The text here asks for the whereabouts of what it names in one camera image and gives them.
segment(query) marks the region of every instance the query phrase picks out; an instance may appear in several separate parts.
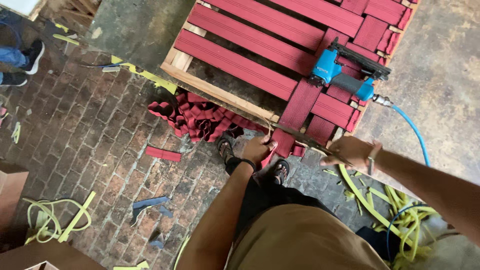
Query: wood plank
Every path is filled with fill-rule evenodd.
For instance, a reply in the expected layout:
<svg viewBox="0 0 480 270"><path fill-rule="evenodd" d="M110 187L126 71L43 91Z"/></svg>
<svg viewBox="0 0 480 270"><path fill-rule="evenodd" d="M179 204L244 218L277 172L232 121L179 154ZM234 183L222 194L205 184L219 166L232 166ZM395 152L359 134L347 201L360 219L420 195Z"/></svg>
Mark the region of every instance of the wood plank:
<svg viewBox="0 0 480 270"><path fill-rule="evenodd" d="M245 101L217 86L209 84L208 82L201 80L191 74L188 74L185 71L172 66L171 64L163 62L160 68L163 69L170 76L186 82L191 86L211 95L212 97L228 103L238 109L246 111L260 119L267 119L269 121L277 123L278 119L280 118L278 115L275 115L271 111L267 111L258 106L255 106L252 103Z"/></svg>
<svg viewBox="0 0 480 270"><path fill-rule="evenodd" d="M353 12L323 0L271 0L290 10L354 37L363 18Z"/></svg>
<svg viewBox="0 0 480 270"><path fill-rule="evenodd" d="M324 32L254 0L208 0L210 4L275 34L316 50Z"/></svg>
<svg viewBox="0 0 480 270"><path fill-rule="evenodd" d="M195 5L188 22L245 49L308 76L316 57L201 5Z"/></svg>
<svg viewBox="0 0 480 270"><path fill-rule="evenodd" d="M297 81L183 29L175 48L281 99L288 100Z"/></svg>

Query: blue air hose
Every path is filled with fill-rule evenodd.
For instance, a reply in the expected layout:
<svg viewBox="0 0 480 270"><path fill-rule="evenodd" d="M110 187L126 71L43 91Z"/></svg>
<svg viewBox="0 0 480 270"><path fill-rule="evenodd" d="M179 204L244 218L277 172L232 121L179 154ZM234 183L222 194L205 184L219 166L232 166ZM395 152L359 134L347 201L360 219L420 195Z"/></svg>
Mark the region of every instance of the blue air hose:
<svg viewBox="0 0 480 270"><path fill-rule="evenodd" d="M428 153L427 153L427 148L425 147L425 142L423 141L423 138L420 134L420 131L418 128L415 126L415 124L412 122L412 120L396 105L392 106L392 109L396 110L405 120L409 123L409 125L412 127L413 131L417 135L419 141L420 141L420 146L421 150L423 152L423 157L425 158L425 164L430 167L430 160L428 158Z"/></svg>

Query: sneaker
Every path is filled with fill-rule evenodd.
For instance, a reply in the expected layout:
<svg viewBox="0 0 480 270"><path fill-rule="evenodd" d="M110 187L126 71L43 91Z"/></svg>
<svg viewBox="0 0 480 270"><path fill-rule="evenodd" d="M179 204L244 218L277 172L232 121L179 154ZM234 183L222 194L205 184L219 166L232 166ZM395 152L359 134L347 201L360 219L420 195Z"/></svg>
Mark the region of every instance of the sneaker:
<svg viewBox="0 0 480 270"><path fill-rule="evenodd" d="M0 86L23 86L27 83L27 74L23 72L3 73L3 80Z"/></svg>
<svg viewBox="0 0 480 270"><path fill-rule="evenodd" d="M35 40L32 43L30 49L23 51L22 53L28 57L28 65L20 67L25 70L25 73L32 75L38 71L38 63L45 52L45 44L40 39Z"/></svg>

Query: red fabric scrap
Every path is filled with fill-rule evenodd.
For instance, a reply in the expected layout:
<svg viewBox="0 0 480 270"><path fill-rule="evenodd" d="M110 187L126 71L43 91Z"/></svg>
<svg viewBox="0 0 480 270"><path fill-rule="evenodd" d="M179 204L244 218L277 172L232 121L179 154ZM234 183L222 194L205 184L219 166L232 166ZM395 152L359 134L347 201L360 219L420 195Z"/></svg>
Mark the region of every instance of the red fabric scrap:
<svg viewBox="0 0 480 270"><path fill-rule="evenodd" d="M145 154L156 157L159 159L163 160L171 160L171 161L176 161L180 162L181 159L181 154L180 153L174 153L166 150L161 150L155 147L147 146L147 149L145 150Z"/></svg>

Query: person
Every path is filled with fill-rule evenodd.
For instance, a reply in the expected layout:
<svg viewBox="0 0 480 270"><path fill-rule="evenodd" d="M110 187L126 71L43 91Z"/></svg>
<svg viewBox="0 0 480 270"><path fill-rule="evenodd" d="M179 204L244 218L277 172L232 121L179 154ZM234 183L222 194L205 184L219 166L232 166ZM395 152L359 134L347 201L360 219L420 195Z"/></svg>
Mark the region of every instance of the person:
<svg viewBox="0 0 480 270"><path fill-rule="evenodd" d="M354 234L317 199L282 186L289 168L280 160L258 179L252 174L276 147L270 138L248 142L243 158L233 155L231 144L218 144L230 174L193 231L177 269L382 269L388 267L373 248ZM330 149L355 167L369 164L373 145L343 137ZM338 164L329 156L320 165ZM447 222L480 244L480 187L398 154L380 149L375 169L402 185L436 209Z"/></svg>
<svg viewBox="0 0 480 270"><path fill-rule="evenodd" d="M0 86L23 86L27 83L27 74L38 71L38 63L45 52L45 44L37 39L29 49L20 51L12 47L0 47L0 62L22 69L24 72L0 72Z"/></svg>

